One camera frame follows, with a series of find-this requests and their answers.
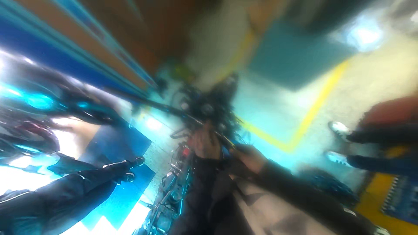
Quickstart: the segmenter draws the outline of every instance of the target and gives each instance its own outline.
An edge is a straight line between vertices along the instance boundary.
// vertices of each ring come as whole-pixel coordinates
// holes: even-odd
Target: yellow line
[[[253,124],[242,120],[243,128],[249,130],[250,132],[254,133],[256,136],[260,137],[264,141],[268,142],[269,144],[281,149],[284,152],[291,153],[295,150],[298,146],[299,142],[301,141],[302,137],[307,132],[309,126],[311,125],[312,121],[314,120],[316,114],[318,113],[319,109],[325,102],[326,98],[328,97],[329,93],[333,90],[334,86],[337,84],[339,79],[342,77],[344,71],[348,67],[348,60],[338,65],[332,72],[332,75],[326,82],[325,86],[319,93],[318,98],[316,99],[315,103],[312,105],[306,116],[304,117],[303,121],[298,127],[298,130],[292,136],[289,143],[282,142],[277,140],[272,135],[266,133],[265,131],[257,128]]]
[[[348,67],[349,61],[346,60],[342,62],[340,65],[338,65],[334,71],[332,72],[331,77],[326,82],[324,88],[319,93],[318,98],[316,99],[313,106],[310,108],[308,113],[306,114],[305,118],[303,119],[302,123],[299,125],[298,130],[295,132],[295,134],[292,136],[289,148],[291,151],[294,151],[295,147],[299,144],[302,137],[307,132],[309,126],[311,125],[312,121],[316,117],[316,114],[318,113],[319,109],[322,107],[323,103],[327,99],[328,95],[331,93],[337,82],[340,80],[344,72],[346,71]]]
[[[229,73],[231,73],[233,70],[236,69],[239,61],[241,58],[245,55],[246,52],[248,52],[248,49],[250,46],[253,45],[253,42],[256,39],[256,35],[252,30],[248,30],[245,34],[244,39],[241,41],[240,45],[238,46],[236,54],[233,56],[231,61],[227,64],[225,69],[220,72],[220,74],[217,76],[217,82],[221,81],[223,78],[225,78]],[[309,126],[311,125],[312,121],[314,120],[316,114],[319,111],[319,108],[323,105],[326,98],[328,97],[329,93],[334,88],[335,84],[338,82],[338,80],[342,77],[344,71],[348,67],[348,60],[341,63],[337,67],[334,68],[331,77],[326,82],[324,88],[319,93],[318,98],[316,99],[313,106],[310,108],[306,116],[304,117],[302,123],[299,125],[297,131],[294,133],[292,138],[288,143],[282,142],[280,140],[277,140],[272,135],[266,133],[265,131],[257,128],[253,124],[242,120],[242,126],[249,130],[250,132],[254,133],[261,139],[265,140],[266,142],[270,143],[271,145],[281,149],[284,152],[291,153],[295,150],[295,148],[298,146],[299,142],[309,129]]]

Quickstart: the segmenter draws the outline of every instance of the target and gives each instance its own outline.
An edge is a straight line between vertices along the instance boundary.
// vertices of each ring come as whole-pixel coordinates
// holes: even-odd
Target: red object
[[[418,122],[418,97],[408,96],[373,106],[360,126],[393,125]]]

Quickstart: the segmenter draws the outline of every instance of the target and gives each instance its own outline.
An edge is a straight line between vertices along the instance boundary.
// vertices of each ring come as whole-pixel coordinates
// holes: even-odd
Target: blue panel
[[[142,156],[150,144],[151,141],[135,128],[102,126],[79,160],[97,167],[125,159],[134,160],[137,156]],[[133,168],[131,171],[135,174],[134,182],[122,182],[117,186],[104,203],[82,220],[86,228],[92,230],[102,216],[105,216],[115,229],[120,228],[155,175],[146,165]]]
[[[330,42],[327,35],[276,21],[264,35],[248,67],[282,87],[298,90],[355,53],[346,45]]]
[[[105,75],[73,59],[60,49],[19,28],[3,17],[0,17],[0,28],[0,46],[8,51],[25,55],[33,61],[55,68],[98,88],[111,86],[126,90],[109,80]]]

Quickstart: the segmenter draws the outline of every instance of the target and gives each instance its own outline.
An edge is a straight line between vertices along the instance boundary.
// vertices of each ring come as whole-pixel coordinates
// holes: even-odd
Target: white sneaker
[[[325,152],[325,156],[328,158],[328,160],[333,161],[335,163],[348,167],[353,167],[347,162],[347,156],[345,156],[344,154],[339,154],[333,151],[327,151]]]
[[[350,143],[351,141],[347,140],[347,136],[352,133],[352,131],[346,127],[341,122],[331,121],[328,123],[329,128],[334,131],[337,135],[341,137],[345,142]]]

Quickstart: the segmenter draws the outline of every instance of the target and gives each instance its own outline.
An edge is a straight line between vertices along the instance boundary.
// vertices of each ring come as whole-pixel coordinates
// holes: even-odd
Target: shoe
[[[135,174],[131,173],[131,172],[128,172],[128,173],[124,174],[120,180],[124,181],[124,182],[131,183],[131,182],[133,182],[134,179],[135,179]]]
[[[328,160],[333,161],[335,163],[348,167],[353,167],[347,162],[347,156],[345,156],[344,154],[339,154],[333,151],[327,151],[325,152],[325,156],[328,158]]]
[[[145,162],[145,159],[143,157],[135,158],[135,160],[132,162],[132,167],[142,166]]]
[[[331,121],[328,123],[328,126],[334,133],[339,135],[341,139],[343,139],[345,142],[348,142],[348,143],[351,142],[347,140],[347,136],[349,136],[352,133],[352,131],[348,127],[346,127],[344,124],[342,124],[341,122]]]

